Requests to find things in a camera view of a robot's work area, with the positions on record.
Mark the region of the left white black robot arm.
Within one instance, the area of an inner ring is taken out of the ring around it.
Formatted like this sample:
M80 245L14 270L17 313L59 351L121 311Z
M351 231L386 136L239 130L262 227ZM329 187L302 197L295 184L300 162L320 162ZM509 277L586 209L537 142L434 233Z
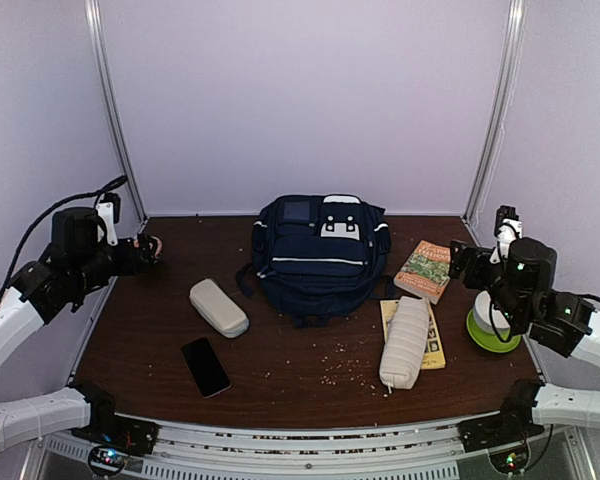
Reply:
M51 240L40 258L8 276L0 294L0 367L63 309L77 311L112 278L141 274L158 262L162 241L147 234L118 237L116 211L105 202L53 215ZM0 403L0 453L73 429L113 444L123 438L123 426L112 395L89 381L71 383L50 394Z

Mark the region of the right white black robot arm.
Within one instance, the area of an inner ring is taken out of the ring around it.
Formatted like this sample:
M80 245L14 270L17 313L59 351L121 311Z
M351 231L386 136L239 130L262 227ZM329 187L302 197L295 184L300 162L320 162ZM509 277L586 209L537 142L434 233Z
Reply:
M504 254L460 241L451 243L450 252L450 277L486 291L513 335L525 334L565 358L600 368L600 297L554 289L553 248L524 237L513 240ZM548 425L600 429L600 391L518 380L498 413L459 428L467 442L482 436L510 442Z

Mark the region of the navy blue student backpack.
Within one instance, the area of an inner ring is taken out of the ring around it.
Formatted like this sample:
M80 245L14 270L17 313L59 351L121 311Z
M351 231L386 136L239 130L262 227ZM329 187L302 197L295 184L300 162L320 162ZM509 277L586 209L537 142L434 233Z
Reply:
M235 282L248 298L253 273L269 304L296 328L323 326L368 299L395 293L385 209L348 194L284 195L253 223L251 261Z

